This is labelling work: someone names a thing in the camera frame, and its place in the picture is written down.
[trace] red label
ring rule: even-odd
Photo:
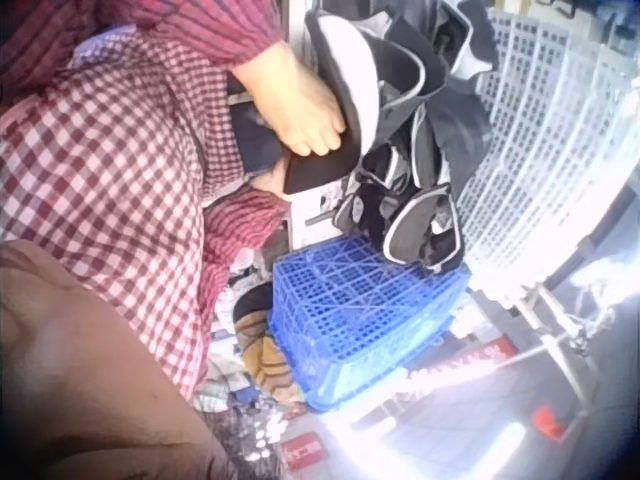
[[[476,350],[465,353],[453,360],[440,363],[435,367],[427,369],[429,374],[444,373],[462,367],[468,367],[479,362],[500,363],[507,358],[513,357],[517,353],[509,338],[505,335],[486,343]]]
[[[280,446],[292,472],[307,468],[327,457],[327,451],[315,432],[305,433]]]

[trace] plastic basket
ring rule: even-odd
[[[571,256],[638,163],[626,108],[637,66],[536,20],[490,16],[500,69],[477,91],[494,140],[458,206],[470,286],[508,307]]]
[[[354,398],[448,328],[466,268],[427,276],[390,264],[362,238],[300,250],[274,268],[269,326],[315,409]]]

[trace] blue plastic crate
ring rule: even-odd
[[[276,264],[269,325],[307,402],[328,411],[441,335],[468,280],[466,267],[427,276],[342,237]]]

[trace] person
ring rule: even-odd
[[[285,155],[202,208],[251,170],[227,76],[300,155],[339,147],[335,97],[267,0],[0,10],[3,432],[46,478],[233,478],[187,402],[229,266],[289,199]],[[135,28],[75,49],[105,25]]]

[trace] red gingham shirt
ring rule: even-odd
[[[1,22],[0,239],[35,242],[114,305],[188,399],[229,266],[288,206],[248,186],[200,206],[242,175],[223,68],[277,41],[277,15],[267,0],[42,0]]]

